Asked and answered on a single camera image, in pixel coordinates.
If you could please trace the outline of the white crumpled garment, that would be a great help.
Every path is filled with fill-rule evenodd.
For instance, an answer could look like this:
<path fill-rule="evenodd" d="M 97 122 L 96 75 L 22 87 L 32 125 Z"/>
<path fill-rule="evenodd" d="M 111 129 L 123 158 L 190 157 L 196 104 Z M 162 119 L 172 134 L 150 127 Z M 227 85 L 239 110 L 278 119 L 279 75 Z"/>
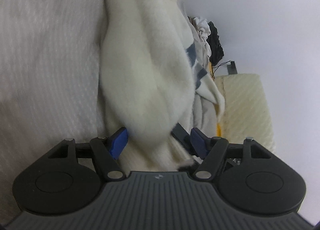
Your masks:
<path fill-rule="evenodd" d="M 208 71 L 209 58 L 212 55 L 210 45 L 207 42 L 211 35 L 208 21 L 201 17 L 188 17 L 188 19 L 195 43 L 196 59 Z"/>

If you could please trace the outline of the cream quilted headboard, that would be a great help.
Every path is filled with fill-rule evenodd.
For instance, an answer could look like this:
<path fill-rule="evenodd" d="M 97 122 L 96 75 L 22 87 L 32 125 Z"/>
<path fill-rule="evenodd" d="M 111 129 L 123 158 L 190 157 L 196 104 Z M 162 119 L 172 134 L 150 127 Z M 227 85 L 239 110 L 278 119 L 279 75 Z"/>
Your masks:
<path fill-rule="evenodd" d="M 272 119 L 259 75 L 220 76 L 215 78 L 215 84 L 225 98 L 225 111 L 217 127 L 218 135 L 238 144 L 251 136 L 274 152 L 276 144 Z"/>

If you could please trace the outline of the black charger plug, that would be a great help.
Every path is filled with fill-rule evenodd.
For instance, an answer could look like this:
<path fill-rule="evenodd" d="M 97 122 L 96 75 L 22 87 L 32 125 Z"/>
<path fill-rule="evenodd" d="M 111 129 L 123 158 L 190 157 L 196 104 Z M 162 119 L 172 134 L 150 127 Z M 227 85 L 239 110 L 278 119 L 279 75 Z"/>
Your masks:
<path fill-rule="evenodd" d="M 227 65 L 227 72 L 229 75 L 237 75 L 237 69 L 235 61 L 230 61 L 230 63 Z"/>

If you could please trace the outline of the white blue striped sweater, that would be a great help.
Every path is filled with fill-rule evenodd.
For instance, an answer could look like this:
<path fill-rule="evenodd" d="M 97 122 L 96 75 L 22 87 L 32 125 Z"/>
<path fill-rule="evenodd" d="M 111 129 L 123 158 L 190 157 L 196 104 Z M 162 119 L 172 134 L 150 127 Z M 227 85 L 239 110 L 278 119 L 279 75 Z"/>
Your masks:
<path fill-rule="evenodd" d="M 225 100 L 196 59 L 190 25 L 179 0 L 106 0 L 107 30 L 101 48 L 100 86 L 106 130 L 121 127 L 129 141 L 119 162 L 131 171 L 177 171 L 192 155 L 172 136 L 192 129 L 196 95 L 218 108 Z"/>

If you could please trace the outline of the black garment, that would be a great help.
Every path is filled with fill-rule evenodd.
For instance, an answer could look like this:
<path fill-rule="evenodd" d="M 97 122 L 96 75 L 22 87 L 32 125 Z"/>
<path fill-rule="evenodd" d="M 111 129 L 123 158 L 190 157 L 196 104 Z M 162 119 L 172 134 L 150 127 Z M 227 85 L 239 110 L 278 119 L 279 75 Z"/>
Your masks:
<path fill-rule="evenodd" d="M 209 60 L 212 66 L 216 66 L 217 63 L 223 58 L 224 52 L 220 43 L 217 28 L 214 26 L 212 21 L 210 21 L 208 25 L 209 25 L 211 34 L 207 38 L 207 43 L 209 44 L 212 52 Z"/>

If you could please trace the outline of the grey bed sheet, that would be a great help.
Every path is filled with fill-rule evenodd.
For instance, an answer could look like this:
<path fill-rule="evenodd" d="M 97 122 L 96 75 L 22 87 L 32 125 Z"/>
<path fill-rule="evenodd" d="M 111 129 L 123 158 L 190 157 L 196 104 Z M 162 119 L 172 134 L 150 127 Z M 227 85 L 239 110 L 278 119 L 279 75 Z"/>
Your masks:
<path fill-rule="evenodd" d="M 1 223 L 16 176 L 66 137 L 106 130 L 106 0 L 1 0 Z"/>

